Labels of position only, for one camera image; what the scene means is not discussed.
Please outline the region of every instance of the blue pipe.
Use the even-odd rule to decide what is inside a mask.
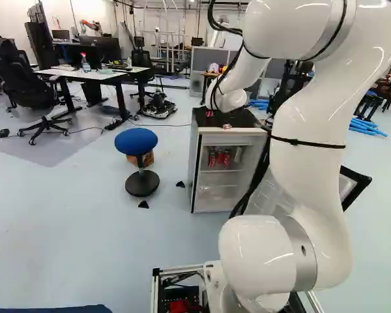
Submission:
[[[351,124],[349,126],[353,127],[353,128],[358,128],[358,129],[361,129],[361,130],[366,130],[368,132],[374,132],[374,133],[377,133],[377,134],[382,135],[384,137],[388,137],[388,134],[386,134],[384,132],[381,132],[380,130],[378,130],[376,128],[365,126],[365,125],[361,125],[361,124],[358,124],[358,123],[354,123],[354,121],[351,121]]]
[[[253,103],[250,104],[250,106],[253,106],[254,108],[262,108],[263,106],[268,106],[267,103]]]
[[[378,127],[378,125],[375,124],[375,123],[368,122],[368,121],[363,121],[363,120],[361,120],[361,119],[352,119],[352,121],[356,121],[356,122],[359,122],[359,123],[361,123],[361,124],[366,124],[366,125],[369,125],[369,126],[371,126],[371,127]]]
[[[370,135],[370,136],[375,136],[377,134],[376,132],[370,132],[368,130],[363,130],[355,127],[349,127],[349,130],[352,130],[354,132],[361,132],[363,134]]]
[[[256,102],[269,102],[269,100],[265,100],[265,99],[253,99],[253,100],[250,100],[249,102],[251,102],[251,103],[256,103]]]

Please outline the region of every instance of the blue stool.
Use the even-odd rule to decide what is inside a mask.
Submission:
[[[159,176],[143,169],[143,155],[152,151],[157,143],[156,134],[145,128],[131,128],[115,138],[117,150],[138,160],[139,171],[133,173],[124,184],[127,192],[135,197],[150,196],[159,186]]]

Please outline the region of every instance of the black stool base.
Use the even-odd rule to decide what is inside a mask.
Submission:
[[[124,184],[126,191],[135,197],[150,196],[159,186],[159,176],[153,171],[133,173]]]

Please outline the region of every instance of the stool seat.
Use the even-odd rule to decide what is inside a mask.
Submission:
[[[376,92],[373,92],[373,91],[368,91],[368,92],[366,93],[366,95],[367,95],[367,96],[373,96],[373,97],[377,97],[377,96],[378,96],[378,94],[377,94]]]
[[[144,155],[156,147],[158,137],[146,128],[131,128],[118,134],[115,138],[116,149],[134,157]]]

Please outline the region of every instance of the bottle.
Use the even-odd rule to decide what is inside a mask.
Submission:
[[[91,72],[91,67],[90,67],[90,64],[87,62],[87,60],[85,58],[85,53],[81,52],[81,56],[83,57],[83,59],[81,60],[83,71],[84,72]]]

